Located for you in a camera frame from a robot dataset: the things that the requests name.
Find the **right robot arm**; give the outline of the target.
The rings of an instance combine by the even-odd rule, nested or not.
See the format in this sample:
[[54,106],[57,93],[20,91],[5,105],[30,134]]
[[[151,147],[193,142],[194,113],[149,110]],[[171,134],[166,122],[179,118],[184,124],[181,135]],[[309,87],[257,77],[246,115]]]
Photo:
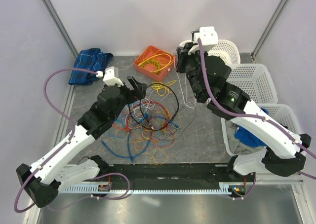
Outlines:
[[207,103],[213,114],[246,129],[266,145],[251,154],[234,155],[226,169],[229,180],[235,182],[255,172],[288,177],[304,169],[311,142],[308,134],[295,134],[266,114],[248,94],[227,81],[231,67],[200,44],[186,41],[176,52],[176,72],[185,73],[196,101]]

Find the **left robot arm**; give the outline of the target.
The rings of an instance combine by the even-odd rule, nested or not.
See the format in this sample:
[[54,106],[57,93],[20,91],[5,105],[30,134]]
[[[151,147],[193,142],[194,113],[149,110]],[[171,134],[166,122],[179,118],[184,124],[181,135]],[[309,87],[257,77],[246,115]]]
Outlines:
[[34,205],[43,208],[59,192],[72,185],[94,178],[104,181],[108,177],[107,163],[98,155],[67,170],[64,167],[109,130],[126,105],[145,98],[147,85],[132,76],[127,79],[132,89],[117,77],[107,79],[96,102],[82,115],[67,137],[38,161],[31,165],[21,164],[16,169],[22,190]]

